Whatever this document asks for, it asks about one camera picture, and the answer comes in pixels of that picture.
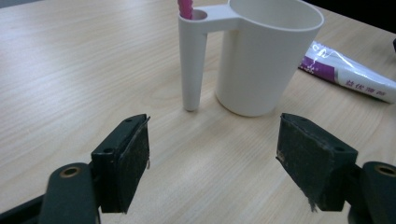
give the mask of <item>screw hole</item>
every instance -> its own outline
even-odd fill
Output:
[[[68,167],[61,171],[62,178],[70,178],[72,176],[78,175],[81,169],[77,166]]]
[[[391,177],[396,177],[396,170],[392,167],[388,167],[385,165],[377,165],[375,169],[381,174],[381,175],[388,175]]]

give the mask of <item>pink toothbrush handle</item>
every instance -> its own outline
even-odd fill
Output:
[[[192,0],[177,0],[180,16],[192,20]]]

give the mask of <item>table surface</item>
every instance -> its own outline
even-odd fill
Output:
[[[394,34],[320,10],[318,42],[396,80]],[[150,169],[128,214],[103,223],[347,223],[347,203],[312,213],[276,160],[279,117],[311,119],[356,148],[359,166],[395,164],[396,106],[296,70],[273,112],[237,116],[214,95],[221,38],[208,36],[201,105],[187,112],[176,0],[0,9],[0,212],[45,193],[57,168],[90,162],[123,119],[148,114]]]

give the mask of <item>cup handle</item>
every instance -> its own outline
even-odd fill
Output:
[[[239,19],[229,5],[197,7],[192,12],[192,20],[178,16],[182,97],[187,111],[199,107],[207,34],[235,30]]]

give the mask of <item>white cup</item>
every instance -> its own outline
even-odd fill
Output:
[[[178,17],[183,106],[199,107],[207,34],[225,31],[216,95],[236,114],[276,107],[324,18],[299,0],[229,0]]]

